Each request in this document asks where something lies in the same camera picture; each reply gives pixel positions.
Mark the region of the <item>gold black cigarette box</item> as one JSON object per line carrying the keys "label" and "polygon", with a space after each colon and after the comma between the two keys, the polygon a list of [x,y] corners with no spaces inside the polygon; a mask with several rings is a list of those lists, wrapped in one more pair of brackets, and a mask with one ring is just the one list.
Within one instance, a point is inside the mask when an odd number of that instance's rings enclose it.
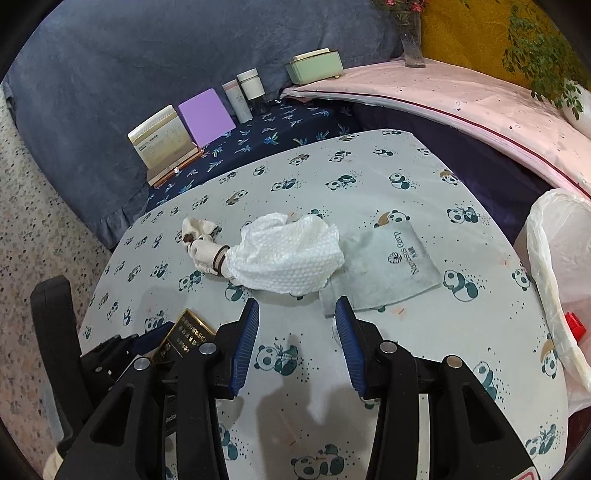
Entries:
{"label": "gold black cigarette box", "polygon": [[185,309],[155,350],[152,360],[154,363],[166,363],[183,359],[200,345],[211,342],[214,336],[215,330],[211,325]]}

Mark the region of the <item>white textured paper towel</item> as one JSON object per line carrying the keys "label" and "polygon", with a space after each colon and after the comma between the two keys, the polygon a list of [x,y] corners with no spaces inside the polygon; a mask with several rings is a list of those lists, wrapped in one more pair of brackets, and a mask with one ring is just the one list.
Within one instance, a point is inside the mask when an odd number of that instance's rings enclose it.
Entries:
{"label": "white textured paper towel", "polygon": [[272,213],[242,228],[223,271],[252,290],[304,296],[321,290],[344,263],[337,226],[317,215],[293,220]]}

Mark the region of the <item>beige cloth roll with bands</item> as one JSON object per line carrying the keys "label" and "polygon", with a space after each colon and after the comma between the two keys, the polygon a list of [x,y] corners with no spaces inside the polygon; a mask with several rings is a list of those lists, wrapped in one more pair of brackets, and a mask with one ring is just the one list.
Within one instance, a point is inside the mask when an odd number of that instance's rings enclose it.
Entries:
{"label": "beige cloth roll with bands", "polygon": [[194,267],[201,273],[231,279],[226,264],[229,246],[215,242],[219,226],[209,220],[185,217],[182,222],[182,243]]}

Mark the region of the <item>panda print table cloth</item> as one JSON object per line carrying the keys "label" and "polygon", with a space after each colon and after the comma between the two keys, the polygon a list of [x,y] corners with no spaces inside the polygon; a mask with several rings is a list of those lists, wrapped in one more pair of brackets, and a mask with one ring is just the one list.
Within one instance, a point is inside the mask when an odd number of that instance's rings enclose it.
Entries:
{"label": "panda print table cloth", "polygon": [[[368,271],[341,290],[279,295],[198,272],[181,240],[186,217],[238,244],[259,217],[315,216],[342,238],[386,235]],[[400,295],[405,282],[432,287],[360,313],[413,355],[461,357],[495,400],[540,476],[562,466],[567,393],[533,280],[485,207],[413,135],[349,134],[283,152],[179,195],[166,195],[124,234],[80,329],[89,351],[115,335],[151,331],[190,310],[211,327],[235,321],[249,299],[259,333],[245,387],[218,405],[233,479],[362,479],[378,416],[353,390],[335,335],[335,301]]]}

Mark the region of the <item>gold desk calendar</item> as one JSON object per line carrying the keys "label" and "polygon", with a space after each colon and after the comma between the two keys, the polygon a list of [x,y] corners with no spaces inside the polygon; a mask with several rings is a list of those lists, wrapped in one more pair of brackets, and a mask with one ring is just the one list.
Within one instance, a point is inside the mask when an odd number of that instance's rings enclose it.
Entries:
{"label": "gold desk calendar", "polygon": [[167,105],[127,134],[127,138],[147,168],[149,186],[161,183],[187,162],[202,155],[179,114]]}

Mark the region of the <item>dark blue patterned cloth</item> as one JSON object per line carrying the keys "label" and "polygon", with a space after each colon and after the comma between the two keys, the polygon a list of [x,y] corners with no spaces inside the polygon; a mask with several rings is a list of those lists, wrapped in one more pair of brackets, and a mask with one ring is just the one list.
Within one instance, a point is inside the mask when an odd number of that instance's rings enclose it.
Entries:
{"label": "dark blue patterned cloth", "polygon": [[197,160],[151,187],[147,212],[172,198],[238,167],[267,156],[362,130],[353,107],[342,101],[284,100],[271,105],[204,148]]}

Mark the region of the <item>purple notebook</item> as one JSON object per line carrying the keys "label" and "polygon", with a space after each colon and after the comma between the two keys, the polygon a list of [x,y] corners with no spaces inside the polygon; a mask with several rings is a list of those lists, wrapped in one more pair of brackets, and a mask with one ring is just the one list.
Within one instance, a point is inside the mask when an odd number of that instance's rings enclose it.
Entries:
{"label": "purple notebook", "polygon": [[194,143],[204,148],[235,129],[214,88],[209,88],[178,105],[180,116]]}

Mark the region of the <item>tall white bottle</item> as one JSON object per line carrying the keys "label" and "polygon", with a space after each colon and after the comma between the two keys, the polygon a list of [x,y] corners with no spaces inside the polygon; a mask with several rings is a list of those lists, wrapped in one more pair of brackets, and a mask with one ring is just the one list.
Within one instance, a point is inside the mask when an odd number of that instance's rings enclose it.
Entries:
{"label": "tall white bottle", "polygon": [[222,85],[222,89],[228,102],[235,112],[235,117],[238,119],[240,124],[245,124],[252,121],[252,112],[249,109],[245,95],[242,93],[242,88],[235,79],[230,80]]}

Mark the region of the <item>blue grey sofa cover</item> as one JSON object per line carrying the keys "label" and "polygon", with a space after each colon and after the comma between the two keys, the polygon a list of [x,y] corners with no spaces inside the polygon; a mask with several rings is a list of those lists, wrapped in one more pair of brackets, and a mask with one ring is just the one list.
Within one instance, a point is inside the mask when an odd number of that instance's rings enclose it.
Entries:
{"label": "blue grey sofa cover", "polygon": [[40,170],[112,247],[147,204],[133,128],[249,69],[276,98],[290,83],[287,62],[321,48],[349,68],[388,61],[402,43],[372,1],[65,1],[33,32],[2,88]]}

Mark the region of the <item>pink cloth cover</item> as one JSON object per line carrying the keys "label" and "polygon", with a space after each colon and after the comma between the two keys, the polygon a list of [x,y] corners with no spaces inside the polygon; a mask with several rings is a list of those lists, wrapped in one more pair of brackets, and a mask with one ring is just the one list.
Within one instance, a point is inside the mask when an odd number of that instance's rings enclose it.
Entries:
{"label": "pink cloth cover", "polygon": [[548,184],[590,195],[590,140],[518,85],[435,60],[393,60],[283,90],[283,97],[390,108],[447,125],[500,151]]}

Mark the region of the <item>green tissue box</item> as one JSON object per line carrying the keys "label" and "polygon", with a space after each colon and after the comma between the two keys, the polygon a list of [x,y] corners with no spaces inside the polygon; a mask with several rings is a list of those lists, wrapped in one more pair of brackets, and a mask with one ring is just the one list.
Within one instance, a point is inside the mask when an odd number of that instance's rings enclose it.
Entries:
{"label": "green tissue box", "polygon": [[339,78],[344,73],[339,52],[329,48],[296,55],[287,63],[286,69],[287,75],[294,85]]}

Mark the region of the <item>green plant white pot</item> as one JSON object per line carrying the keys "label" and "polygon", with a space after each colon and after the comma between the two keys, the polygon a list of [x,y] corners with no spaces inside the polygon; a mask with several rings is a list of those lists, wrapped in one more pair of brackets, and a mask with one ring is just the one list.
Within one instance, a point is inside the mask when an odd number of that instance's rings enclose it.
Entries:
{"label": "green plant white pot", "polygon": [[512,1],[503,65],[522,75],[531,97],[561,111],[580,133],[590,135],[590,73],[566,37],[531,1]]}

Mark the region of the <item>mustard yellow cloth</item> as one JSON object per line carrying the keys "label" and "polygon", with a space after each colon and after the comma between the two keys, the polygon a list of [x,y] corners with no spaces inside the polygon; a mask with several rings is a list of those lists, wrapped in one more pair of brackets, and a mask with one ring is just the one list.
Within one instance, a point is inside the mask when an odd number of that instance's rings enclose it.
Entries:
{"label": "mustard yellow cloth", "polygon": [[509,1],[429,1],[422,13],[422,51],[433,60],[529,87],[520,71],[508,72]]}

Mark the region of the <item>glass vase red flowers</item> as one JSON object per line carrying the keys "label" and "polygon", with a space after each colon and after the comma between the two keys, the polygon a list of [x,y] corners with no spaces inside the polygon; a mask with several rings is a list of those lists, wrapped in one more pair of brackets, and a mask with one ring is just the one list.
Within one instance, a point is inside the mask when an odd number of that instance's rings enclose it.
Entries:
{"label": "glass vase red flowers", "polygon": [[425,0],[377,0],[382,8],[394,19],[400,34],[405,66],[425,68],[422,54],[422,13],[427,7]]}

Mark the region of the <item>grey drawstring pouch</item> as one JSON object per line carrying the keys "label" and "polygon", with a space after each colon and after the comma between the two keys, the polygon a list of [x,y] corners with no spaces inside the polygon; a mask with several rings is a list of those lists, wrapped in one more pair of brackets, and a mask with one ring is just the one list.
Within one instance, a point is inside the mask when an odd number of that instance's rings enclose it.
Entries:
{"label": "grey drawstring pouch", "polygon": [[421,295],[441,284],[441,273],[410,221],[390,222],[349,235],[339,242],[345,263],[318,292],[322,312],[349,299],[353,311],[386,307]]}

